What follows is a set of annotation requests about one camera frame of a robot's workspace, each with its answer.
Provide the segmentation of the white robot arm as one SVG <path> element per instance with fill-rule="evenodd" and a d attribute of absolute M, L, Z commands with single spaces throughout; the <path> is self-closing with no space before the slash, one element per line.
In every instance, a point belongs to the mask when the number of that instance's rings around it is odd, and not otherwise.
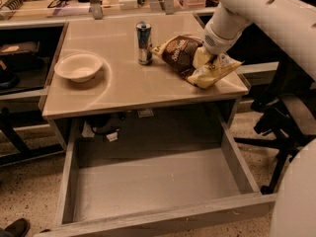
<path fill-rule="evenodd" d="M 257 25 L 309 76 L 316 79 L 316 9 L 299 0 L 219 0 L 202 39 L 212 54 Z M 316 237 L 316 140 L 288 166 L 276 194 L 270 237 Z"/>

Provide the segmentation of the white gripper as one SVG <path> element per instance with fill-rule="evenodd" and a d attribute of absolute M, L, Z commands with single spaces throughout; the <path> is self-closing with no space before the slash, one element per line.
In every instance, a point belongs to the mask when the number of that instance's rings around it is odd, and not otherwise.
<path fill-rule="evenodd" d="M 226 52 L 237 39 L 224 39 L 215 33 L 210 24 L 207 24 L 203 31 L 202 40 L 203 46 L 198 47 L 194 55 L 193 67 L 195 69 L 206 65 L 215 55 Z"/>

